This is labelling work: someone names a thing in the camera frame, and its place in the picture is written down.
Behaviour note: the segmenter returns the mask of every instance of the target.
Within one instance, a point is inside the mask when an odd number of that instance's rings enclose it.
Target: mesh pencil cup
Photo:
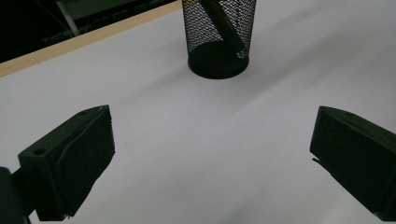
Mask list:
[[[256,0],[182,0],[189,67],[223,79],[248,67]]]

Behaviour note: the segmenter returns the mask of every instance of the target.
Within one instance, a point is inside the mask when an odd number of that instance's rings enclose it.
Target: white tabletop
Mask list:
[[[259,1],[250,65],[225,80],[188,68],[181,10],[2,77],[0,165],[16,171],[34,141],[110,105],[116,154],[64,223],[382,223],[309,144],[320,105],[396,133],[395,11],[394,0]]]

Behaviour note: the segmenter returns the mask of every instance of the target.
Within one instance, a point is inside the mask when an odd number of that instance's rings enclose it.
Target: dark background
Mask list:
[[[175,0],[151,1],[135,0],[75,23],[84,34]],[[1,0],[0,27],[0,63],[73,37],[55,0]]]

